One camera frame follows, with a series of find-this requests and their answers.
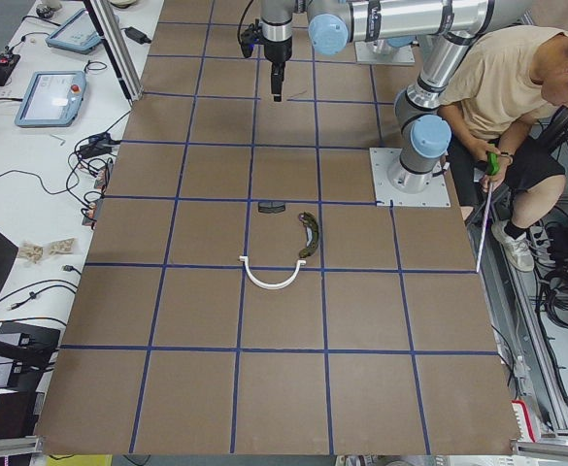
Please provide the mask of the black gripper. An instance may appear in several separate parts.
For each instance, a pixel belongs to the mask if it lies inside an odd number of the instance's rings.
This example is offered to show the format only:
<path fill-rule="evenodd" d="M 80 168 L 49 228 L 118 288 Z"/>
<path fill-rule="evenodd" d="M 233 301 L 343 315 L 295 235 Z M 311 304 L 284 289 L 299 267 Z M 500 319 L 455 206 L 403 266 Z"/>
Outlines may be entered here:
<path fill-rule="evenodd" d="M 284 83 L 284 65 L 291 58 L 291 40 L 263 40 L 264 55 L 271 63 L 271 94 L 275 102 L 282 101 Z"/>

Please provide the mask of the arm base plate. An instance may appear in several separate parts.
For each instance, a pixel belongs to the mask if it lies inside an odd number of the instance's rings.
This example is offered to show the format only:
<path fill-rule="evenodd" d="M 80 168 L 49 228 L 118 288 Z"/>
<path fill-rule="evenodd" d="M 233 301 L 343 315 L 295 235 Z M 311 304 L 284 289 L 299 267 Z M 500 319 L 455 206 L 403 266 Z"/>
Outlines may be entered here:
<path fill-rule="evenodd" d="M 379 207 L 449 208 L 443 165 L 435 161 L 430 172 L 413 174 L 400 164 L 398 148 L 370 148 L 370 164 Z"/>

